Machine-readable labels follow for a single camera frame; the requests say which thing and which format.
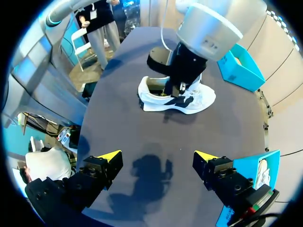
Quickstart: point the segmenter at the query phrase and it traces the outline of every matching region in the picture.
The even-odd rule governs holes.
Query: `blue shoe box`
[[[236,44],[218,61],[222,77],[225,81],[236,84],[249,91],[258,90],[265,79],[257,64],[245,48]]]
[[[269,168],[270,182],[269,186],[274,189],[278,177],[279,165],[280,165],[280,150],[262,153],[250,157],[244,157],[235,159],[233,161],[233,167],[237,169],[237,172],[246,178],[252,178],[254,180],[253,187],[256,185],[259,163],[261,160],[267,161],[267,167]],[[226,206],[223,207],[219,219],[216,223],[217,227],[227,227],[227,222],[230,220],[233,210]]]

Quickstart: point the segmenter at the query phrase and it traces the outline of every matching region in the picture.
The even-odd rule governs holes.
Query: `white sneaker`
[[[149,78],[143,77],[138,87],[138,96],[141,108],[144,111],[164,111],[168,109],[180,110],[185,114],[195,114],[208,108],[216,95],[210,87],[201,84],[201,75],[179,97],[157,96],[150,92],[153,87],[164,90],[169,77]]]

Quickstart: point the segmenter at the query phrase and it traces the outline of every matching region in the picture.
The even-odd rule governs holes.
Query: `black top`
[[[98,28],[114,21],[114,15],[110,10],[109,4],[106,0],[97,1],[94,3],[95,9],[97,9],[97,18],[91,20],[90,12],[92,11],[92,4],[86,6],[83,11],[78,13],[78,16],[84,16],[86,21],[90,22],[90,25],[86,28],[87,33],[93,32]]]

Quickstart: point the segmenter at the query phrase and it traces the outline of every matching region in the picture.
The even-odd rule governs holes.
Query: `table surface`
[[[176,46],[173,30],[165,29],[164,38]],[[258,101],[225,82],[217,63],[209,61],[202,81],[215,90],[216,100],[208,109],[192,115],[144,112],[137,97],[142,77],[163,77],[146,64],[155,46],[161,46],[159,28],[136,28],[96,85],[81,129],[78,167],[89,155],[118,149],[124,166],[109,191],[83,213],[115,227],[215,226],[223,204],[192,168],[194,151],[230,159],[263,152]]]

